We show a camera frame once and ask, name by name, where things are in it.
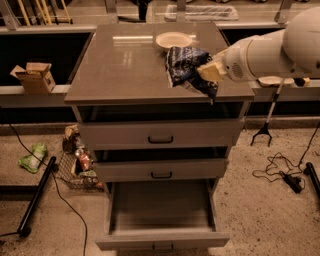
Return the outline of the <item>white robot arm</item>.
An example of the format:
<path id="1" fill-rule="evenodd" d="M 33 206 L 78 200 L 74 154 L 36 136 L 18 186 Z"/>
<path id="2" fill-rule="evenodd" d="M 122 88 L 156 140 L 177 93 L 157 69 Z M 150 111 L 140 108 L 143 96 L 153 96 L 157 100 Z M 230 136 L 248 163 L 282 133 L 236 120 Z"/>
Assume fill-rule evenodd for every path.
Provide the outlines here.
<path id="1" fill-rule="evenodd" d="M 197 68 L 200 77 L 220 82 L 261 77 L 320 77 L 320 7 L 297 14 L 285 29 L 247 37 Z"/>

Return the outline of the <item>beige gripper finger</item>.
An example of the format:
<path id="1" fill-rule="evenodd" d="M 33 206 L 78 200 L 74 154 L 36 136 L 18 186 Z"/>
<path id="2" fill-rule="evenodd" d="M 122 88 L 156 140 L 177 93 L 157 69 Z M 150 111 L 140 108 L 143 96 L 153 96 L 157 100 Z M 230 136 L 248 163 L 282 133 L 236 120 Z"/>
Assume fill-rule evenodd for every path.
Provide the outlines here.
<path id="1" fill-rule="evenodd" d="M 224 63 L 226 51 L 215 54 L 210 61 L 197 68 L 197 72 L 203 80 L 209 82 L 220 82 L 227 75 L 227 68 Z"/>

